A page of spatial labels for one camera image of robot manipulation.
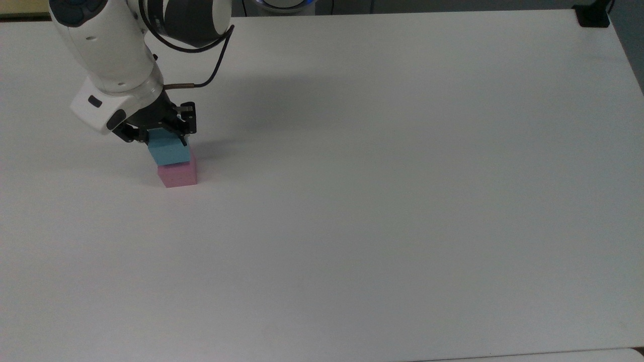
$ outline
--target black cable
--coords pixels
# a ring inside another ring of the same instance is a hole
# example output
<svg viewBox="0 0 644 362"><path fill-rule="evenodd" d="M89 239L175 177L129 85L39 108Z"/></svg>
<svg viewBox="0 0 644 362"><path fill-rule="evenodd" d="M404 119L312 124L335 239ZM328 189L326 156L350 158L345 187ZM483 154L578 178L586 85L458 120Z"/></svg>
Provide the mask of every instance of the black cable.
<svg viewBox="0 0 644 362"><path fill-rule="evenodd" d="M231 35L232 35L232 30L235 29L235 25L231 25L231 27L228 29L226 32L226 40L223 42L222 50L219 53L219 59L217 60L217 65L214 66L213 73L210 74L210 78L206 80L203 83L199 84L194 84L194 83L176 83L176 84L166 84L163 89L164 90L176 90L176 89L186 89L186 88L203 88L210 84L210 82L213 81L214 76L217 75L217 71L219 70L219 67L222 65L222 60L223 60L223 55L226 53L226 48L228 47L228 42L231 40Z"/></svg>
<svg viewBox="0 0 644 362"><path fill-rule="evenodd" d="M195 49L188 49L188 48L182 48L180 46L176 46L173 43L170 43L169 41L165 40L159 33L156 32L156 30L152 27L152 24L150 24L150 21L147 18L146 11L143 7L143 0L138 0L138 11L141 13L141 19L143 19L143 23L147 26L147 28L150 30L152 35L155 36L161 43L165 44L168 48L174 49L178 52L184 52L184 53L202 53L205 52L206 50L210 50L214 48L215 46L219 45L224 39L227 37L230 37L230 33L232 33L232 29L234 28L233 25L231 25L230 28L217 40L214 42L201 47L201 48L195 48Z"/></svg>

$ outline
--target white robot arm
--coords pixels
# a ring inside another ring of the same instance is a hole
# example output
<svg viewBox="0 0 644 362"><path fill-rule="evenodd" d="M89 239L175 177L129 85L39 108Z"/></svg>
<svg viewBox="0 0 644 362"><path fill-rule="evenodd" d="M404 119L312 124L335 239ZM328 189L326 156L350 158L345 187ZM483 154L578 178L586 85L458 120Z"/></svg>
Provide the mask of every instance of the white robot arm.
<svg viewBox="0 0 644 362"><path fill-rule="evenodd" d="M126 142L147 142L149 129L165 128L185 144L184 136L196 132L194 103L170 102L144 35L150 30L177 50L185 49L159 34L197 47L187 52L225 40L217 69L233 29L231 0L50 0L49 5L66 46L88 71L71 103L74 114Z"/></svg>

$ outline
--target white table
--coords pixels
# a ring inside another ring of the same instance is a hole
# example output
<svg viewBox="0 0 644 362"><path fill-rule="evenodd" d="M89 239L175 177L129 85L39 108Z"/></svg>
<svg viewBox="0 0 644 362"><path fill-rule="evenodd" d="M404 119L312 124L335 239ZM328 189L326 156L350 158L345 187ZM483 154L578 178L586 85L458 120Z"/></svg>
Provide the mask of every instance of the white table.
<svg viewBox="0 0 644 362"><path fill-rule="evenodd" d="M234 19L200 184L0 24L4 361L392 362L644 345L644 98L573 11ZM153 39L167 82L218 52Z"/></svg>

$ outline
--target pink block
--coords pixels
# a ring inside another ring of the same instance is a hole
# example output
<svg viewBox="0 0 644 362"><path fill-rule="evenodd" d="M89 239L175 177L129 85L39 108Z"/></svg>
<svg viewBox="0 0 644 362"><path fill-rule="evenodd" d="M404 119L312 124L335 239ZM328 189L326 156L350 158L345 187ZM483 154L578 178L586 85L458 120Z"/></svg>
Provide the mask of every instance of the pink block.
<svg viewBox="0 0 644 362"><path fill-rule="evenodd" d="M194 159L194 153L190 151L190 162L158 166L156 174L166 187L196 185L197 161Z"/></svg>

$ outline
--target stacked blocks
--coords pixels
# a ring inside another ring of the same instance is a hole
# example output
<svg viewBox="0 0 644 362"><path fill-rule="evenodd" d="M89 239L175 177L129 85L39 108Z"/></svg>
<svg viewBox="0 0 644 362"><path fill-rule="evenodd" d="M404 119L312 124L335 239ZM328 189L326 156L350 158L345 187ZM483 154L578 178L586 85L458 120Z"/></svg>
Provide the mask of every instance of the stacked blocks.
<svg viewBox="0 0 644 362"><path fill-rule="evenodd" d="M196 185L196 160L190 147L184 146L176 135L163 128L150 129L147 149L166 187Z"/></svg>
<svg viewBox="0 0 644 362"><path fill-rule="evenodd" d="M190 149L181 140L163 128L150 129L147 149L159 166L190 161Z"/></svg>
<svg viewBox="0 0 644 362"><path fill-rule="evenodd" d="M156 174L166 187L178 187L197 184L197 161L190 153L189 162L158 166Z"/></svg>

